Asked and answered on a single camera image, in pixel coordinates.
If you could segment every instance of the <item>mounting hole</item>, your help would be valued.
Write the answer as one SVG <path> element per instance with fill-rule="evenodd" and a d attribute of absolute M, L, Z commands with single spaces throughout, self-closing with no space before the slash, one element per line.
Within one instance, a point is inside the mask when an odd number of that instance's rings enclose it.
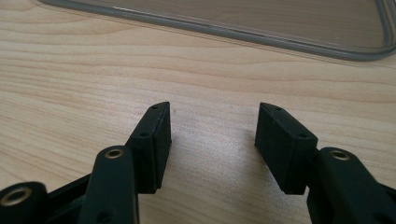
<path fill-rule="evenodd" d="M 147 137 L 147 136 L 149 136 L 149 133 L 141 133 L 140 136 Z"/>
<path fill-rule="evenodd" d="M 25 201 L 32 194 L 32 190 L 27 187 L 14 189 L 6 194 L 0 201 L 3 206 L 12 206 Z"/>
<path fill-rule="evenodd" d="M 97 223 L 109 223 L 114 219 L 115 216 L 116 216 L 116 213 L 112 209 L 102 210 L 99 213 L 99 215 L 96 217 L 96 222 Z"/>
<path fill-rule="evenodd" d="M 334 158 L 340 161 L 349 161 L 349 156 L 342 151 L 333 150 L 330 152 Z"/>
<path fill-rule="evenodd" d="M 301 137 L 301 138 L 307 138 L 308 137 L 308 135 L 306 135 L 305 133 L 299 133 L 298 136 Z"/>
<path fill-rule="evenodd" d="M 123 150 L 122 149 L 111 149 L 106 153 L 106 157 L 109 159 L 116 159 L 122 156 Z"/>
<path fill-rule="evenodd" d="M 391 217 L 382 214 L 382 213 L 374 213 L 373 218 L 375 221 L 383 224 L 394 224 L 393 220 Z"/>

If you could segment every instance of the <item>wood grain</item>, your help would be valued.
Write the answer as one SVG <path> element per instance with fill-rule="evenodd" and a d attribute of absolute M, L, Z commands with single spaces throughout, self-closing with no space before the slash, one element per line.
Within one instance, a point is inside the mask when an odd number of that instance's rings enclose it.
<path fill-rule="evenodd" d="M 259 103 L 396 188 L 395 64 L 1 0 L 0 189 L 35 180 L 51 191 L 89 173 L 169 101 L 173 145 L 163 188 L 140 196 L 142 223 L 309 223 L 306 195 L 283 195 L 253 146 Z"/>

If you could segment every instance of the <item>black plastic part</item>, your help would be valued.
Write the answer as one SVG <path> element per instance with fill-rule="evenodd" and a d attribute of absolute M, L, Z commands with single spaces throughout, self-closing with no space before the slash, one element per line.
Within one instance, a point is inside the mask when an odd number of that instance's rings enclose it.
<path fill-rule="evenodd" d="M 97 155 L 79 224 L 139 223 L 132 160 L 126 146 L 108 147 Z"/>
<path fill-rule="evenodd" d="M 255 146 L 285 193 L 304 194 L 317 143 L 317 137 L 286 110 L 260 104 Z"/>
<path fill-rule="evenodd" d="M 125 144 L 134 153 L 138 193 L 155 193 L 161 188 L 171 143 L 169 103 L 151 106 Z"/>
<path fill-rule="evenodd" d="M 85 175 L 49 194 L 47 224 L 77 223 L 91 175 Z"/>
<path fill-rule="evenodd" d="M 0 223 L 41 224 L 48 212 L 46 187 L 25 182 L 0 191 Z"/>
<path fill-rule="evenodd" d="M 325 147 L 315 167 L 334 211 L 332 223 L 396 223 L 395 202 L 355 155 Z"/>

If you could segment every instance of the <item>plastic tray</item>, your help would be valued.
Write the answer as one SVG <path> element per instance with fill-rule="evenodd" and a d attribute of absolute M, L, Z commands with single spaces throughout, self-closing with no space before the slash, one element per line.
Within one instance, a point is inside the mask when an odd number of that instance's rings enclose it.
<path fill-rule="evenodd" d="M 40 0 L 352 61 L 396 50 L 395 0 Z"/>

